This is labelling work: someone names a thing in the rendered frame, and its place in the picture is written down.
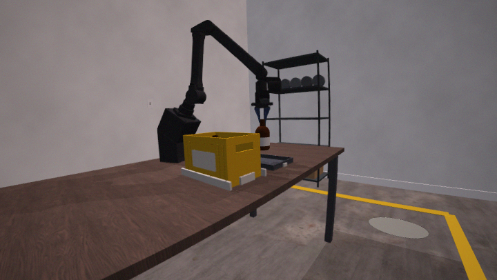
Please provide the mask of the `yellow divided crate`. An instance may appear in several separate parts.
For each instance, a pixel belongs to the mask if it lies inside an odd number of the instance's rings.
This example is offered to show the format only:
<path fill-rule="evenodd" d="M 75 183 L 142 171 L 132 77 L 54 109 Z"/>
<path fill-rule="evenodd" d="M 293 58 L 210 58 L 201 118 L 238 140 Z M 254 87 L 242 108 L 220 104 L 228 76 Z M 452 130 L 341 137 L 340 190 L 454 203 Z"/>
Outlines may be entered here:
<path fill-rule="evenodd" d="M 188 170 L 231 181 L 232 187 L 243 175 L 261 176 L 259 133 L 206 132 L 183 135 L 183 141 Z"/>

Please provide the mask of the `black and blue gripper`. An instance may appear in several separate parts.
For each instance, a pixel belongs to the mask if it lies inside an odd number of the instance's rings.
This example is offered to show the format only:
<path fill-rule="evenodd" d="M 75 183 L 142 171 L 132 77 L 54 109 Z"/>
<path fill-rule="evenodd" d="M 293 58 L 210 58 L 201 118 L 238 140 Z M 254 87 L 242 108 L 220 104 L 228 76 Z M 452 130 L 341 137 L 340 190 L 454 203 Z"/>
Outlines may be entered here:
<path fill-rule="evenodd" d="M 273 102 L 268 102 L 268 103 L 252 103 L 251 106 L 255 106 L 254 110 L 257 114 L 259 123 L 260 123 L 260 108 L 264 108 L 264 119 L 266 123 L 266 118 L 270 110 L 270 106 L 273 105 Z M 266 107 L 267 106 L 267 107 Z"/>

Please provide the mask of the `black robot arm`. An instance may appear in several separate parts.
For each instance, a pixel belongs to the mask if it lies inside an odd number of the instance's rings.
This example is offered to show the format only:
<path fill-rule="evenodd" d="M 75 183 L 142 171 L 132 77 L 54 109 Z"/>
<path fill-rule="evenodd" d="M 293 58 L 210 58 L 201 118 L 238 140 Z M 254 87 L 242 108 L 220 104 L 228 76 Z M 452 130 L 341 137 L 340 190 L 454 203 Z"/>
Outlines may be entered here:
<path fill-rule="evenodd" d="M 193 37 L 191 82 L 188 86 L 186 98 L 183 103 L 179 108 L 173 108 L 173 111 L 178 117 L 195 120 L 196 117 L 193 114 L 195 104 L 204 104 L 206 100 L 206 93 L 204 92 L 202 83 L 202 71 L 204 39 L 205 36 L 208 35 L 211 35 L 221 43 L 256 76 L 256 79 L 258 80 L 255 82 L 256 103 L 268 103 L 270 99 L 269 91 L 282 91 L 281 79 L 279 77 L 266 77 L 268 74 L 267 70 L 210 20 L 205 20 L 192 27 L 191 32 Z"/>

